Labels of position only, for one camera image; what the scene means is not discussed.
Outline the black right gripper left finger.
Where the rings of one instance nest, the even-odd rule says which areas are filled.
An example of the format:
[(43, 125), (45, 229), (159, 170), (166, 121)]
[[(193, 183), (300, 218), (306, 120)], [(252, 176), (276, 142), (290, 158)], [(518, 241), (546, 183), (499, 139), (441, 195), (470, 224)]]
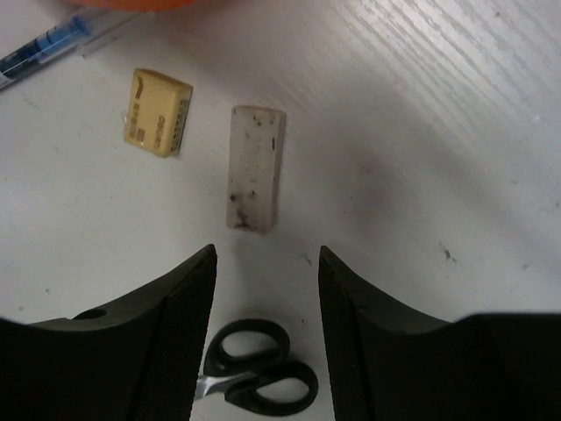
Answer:
[(2, 419), (188, 419), (216, 278), (209, 245), (74, 318), (3, 320)]

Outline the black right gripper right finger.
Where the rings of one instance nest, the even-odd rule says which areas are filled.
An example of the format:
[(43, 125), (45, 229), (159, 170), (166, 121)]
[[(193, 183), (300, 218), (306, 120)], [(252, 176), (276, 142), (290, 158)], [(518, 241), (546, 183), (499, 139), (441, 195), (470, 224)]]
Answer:
[(336, 419), (559, 419), (557, 313), (445, 322), (373, 286), (328, 247), (318, 285)]

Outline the beige eraser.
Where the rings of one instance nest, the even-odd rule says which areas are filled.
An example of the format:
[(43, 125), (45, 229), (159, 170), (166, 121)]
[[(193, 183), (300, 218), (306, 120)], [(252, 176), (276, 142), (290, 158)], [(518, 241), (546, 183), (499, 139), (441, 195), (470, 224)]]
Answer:
[(124, 141), (156, 156), (176, 156), (193, 87), (160, 72), (137, 68), (124, 124)]

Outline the grey white eraser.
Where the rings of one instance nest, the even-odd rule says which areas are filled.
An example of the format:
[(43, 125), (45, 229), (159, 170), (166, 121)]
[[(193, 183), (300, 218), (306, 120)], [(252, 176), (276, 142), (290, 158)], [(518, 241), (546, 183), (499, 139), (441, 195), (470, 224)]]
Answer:
[(226, 226), (267, 234), (277, 218), (287, 115), (239, 105), (231, 112)]

